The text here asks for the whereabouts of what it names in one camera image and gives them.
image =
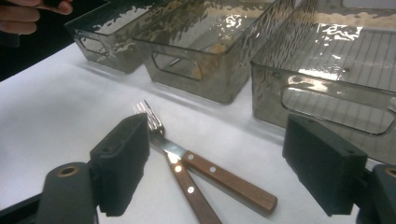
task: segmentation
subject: plastic storage container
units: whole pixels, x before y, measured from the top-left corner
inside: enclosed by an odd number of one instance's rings
[[[88,61],[131,73],[142,64],[132,37],[183,2],[114,0],[65,27]]]
[[[396,164],[395,58],[396,10],[305,0],[251,61],[254,116],[317,119]]]
[[[134,39],[153,81],[228,104],[294,0],[190,0]]]

